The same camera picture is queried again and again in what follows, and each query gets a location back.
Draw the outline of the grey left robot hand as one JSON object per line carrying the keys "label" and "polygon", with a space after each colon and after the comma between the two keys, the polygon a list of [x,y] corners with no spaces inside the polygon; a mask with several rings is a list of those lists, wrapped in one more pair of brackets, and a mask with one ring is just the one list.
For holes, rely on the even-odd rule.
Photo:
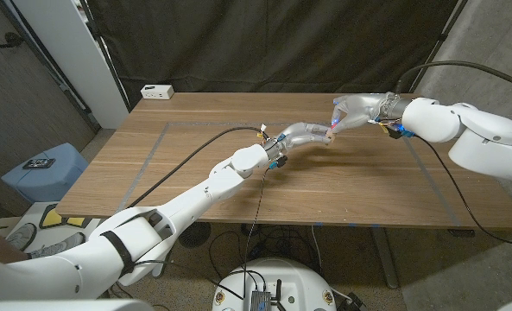
{"label": "grey left robot hand", "polygon": [[321,124],[303,122],[292,124],[278,136],[268,140],[263,148],[268,155],[268,159],[274,160],[286,155],[289,150],[307,143],[330,143],[332,139],[326,135],[329,129],[329,127]]}

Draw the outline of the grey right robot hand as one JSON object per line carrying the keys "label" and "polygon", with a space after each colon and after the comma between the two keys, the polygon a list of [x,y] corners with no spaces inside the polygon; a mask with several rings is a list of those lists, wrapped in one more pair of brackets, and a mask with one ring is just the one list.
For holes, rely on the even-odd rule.
{"label": "grey right robot hand", "polygon": [[369,121],[401,119],[411,103],[393,92],[351,93],[333,100],[332,133],[353,129]]}

